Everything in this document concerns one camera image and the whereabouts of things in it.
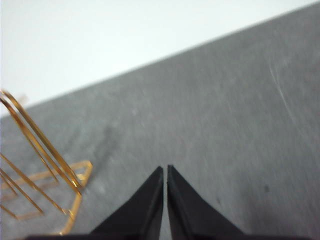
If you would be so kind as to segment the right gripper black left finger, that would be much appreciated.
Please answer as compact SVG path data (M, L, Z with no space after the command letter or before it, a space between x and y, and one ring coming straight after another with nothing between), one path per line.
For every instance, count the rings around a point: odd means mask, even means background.
M157 167L121 207L101 222L93 235L158 237L164 205L164 170Z

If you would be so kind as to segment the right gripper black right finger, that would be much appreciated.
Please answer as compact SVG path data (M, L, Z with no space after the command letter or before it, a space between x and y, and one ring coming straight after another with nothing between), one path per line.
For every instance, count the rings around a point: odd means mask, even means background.
M245 233L208 204L173 165L167 166L167 209L173 237L238 237Z

